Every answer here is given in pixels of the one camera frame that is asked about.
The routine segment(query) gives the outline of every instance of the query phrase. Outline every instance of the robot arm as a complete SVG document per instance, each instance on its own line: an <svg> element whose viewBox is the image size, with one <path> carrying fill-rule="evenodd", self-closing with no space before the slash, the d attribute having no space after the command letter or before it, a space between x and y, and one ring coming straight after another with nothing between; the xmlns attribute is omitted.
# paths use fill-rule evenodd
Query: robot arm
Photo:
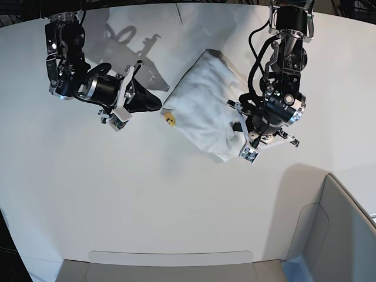
<svg viewBox="0 0 376 282"><path fill-rule="evenodd" d="M268 25L273 36L266 40L260 53L256 55L257 59L248 79L249 93L241 95L238 103L228 101L239 112L240 123L234 125L234 130L242 131L246 138L241 156L252 163L259 156L257 148L260 142L266 147L271 146L278 136L299 146L299 141L288 135L282 127L298 121L306 108L306 97L300 93L299 87L301 71L307 65L303 42L309 42L313 38L314 0L279 1L280 6L275 6L273 0L270 2L270 18L264 27ZM263 70L261 59L269 46L272 47L273 54ZM262 96L256 94L253 86L257 68L263 74L260 80Z"/></svg>
<svg viewBox="0 0 376 282"><path fill-rule="evenodd" d="M111 64L101 63L90 70L82 52L85 31L76 12L62 12L49 17L45 26L47 72L50 93L63 100L77 99L102 107L102 123L115 131L124 128L134 112L152 112L162 107L161 101L136 79L142 67L125 66L126 75L108 75Z"/></svg>

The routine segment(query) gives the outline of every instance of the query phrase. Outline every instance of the yellow sticker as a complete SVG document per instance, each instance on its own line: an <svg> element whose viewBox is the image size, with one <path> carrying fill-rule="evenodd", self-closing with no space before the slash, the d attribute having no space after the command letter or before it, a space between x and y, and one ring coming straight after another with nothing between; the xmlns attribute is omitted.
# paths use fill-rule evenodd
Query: yellow sticker
<svg viewBox="0 0 376 282"><path fill-rule="evenodd" d="M171 114L171 112L166 112L163 117L165 118L166 122L170 125L170 126L174 126L175 125L175 117Z"/></svg>

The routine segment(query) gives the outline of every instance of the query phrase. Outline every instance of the yellow smiley face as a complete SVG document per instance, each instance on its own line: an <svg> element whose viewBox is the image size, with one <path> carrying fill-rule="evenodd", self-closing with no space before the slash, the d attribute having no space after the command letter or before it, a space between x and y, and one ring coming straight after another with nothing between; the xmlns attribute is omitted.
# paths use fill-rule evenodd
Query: yellow smiley face
<svg viewBox="0 0 376 282"><path fill-rule="evenodd" d="M175 125L175 117L171 114L171 112L166 112L163 117L165 118L166 122L170 125L170 126L174 126Z"/></svg>

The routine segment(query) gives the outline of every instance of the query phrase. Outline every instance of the white table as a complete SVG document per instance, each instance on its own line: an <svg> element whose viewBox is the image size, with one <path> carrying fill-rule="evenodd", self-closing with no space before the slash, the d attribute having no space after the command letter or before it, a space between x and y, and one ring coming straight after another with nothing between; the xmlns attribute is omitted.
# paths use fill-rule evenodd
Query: white table
<svg viewBox="0 0 376 282"><path fill-rule="evenodd" d="M127 45L134 52L158 34L147 56L170 86L153 92L162 101L206 48L222 51L246 78L254 63L248 36L266 22L268 9L178 7L181 20L175 4L88 11L88 44L104 36L107 14L115 34L136 28ZM63 259L88 261L92 250L248 250L254 261L285 259L299 212L318 202L329 171L376 212L376 26L322 14L314 20L300 88L307 110L288 129L301 146L266 150L254 165L201 152L158 112L135 114L113 132L100 124L95 106L49 95L47 20L0 29L0 207L28 270L50 281ZM269 36L256 35L256 48Z"/></svg>

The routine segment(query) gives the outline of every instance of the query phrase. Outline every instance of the folded garment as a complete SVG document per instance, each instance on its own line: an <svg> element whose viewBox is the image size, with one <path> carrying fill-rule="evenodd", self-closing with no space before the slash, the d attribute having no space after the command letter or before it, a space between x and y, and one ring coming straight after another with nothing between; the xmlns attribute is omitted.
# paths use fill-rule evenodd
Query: folded garment
<svg viewBox="0 0 376 282"><path fill-rule="evenodd" d="M162 116L204 152L222 160L239 156L242 133L234 132L237 112L226 103L237 101L244 84L212 51L205 51L165 101Z"/></svg>

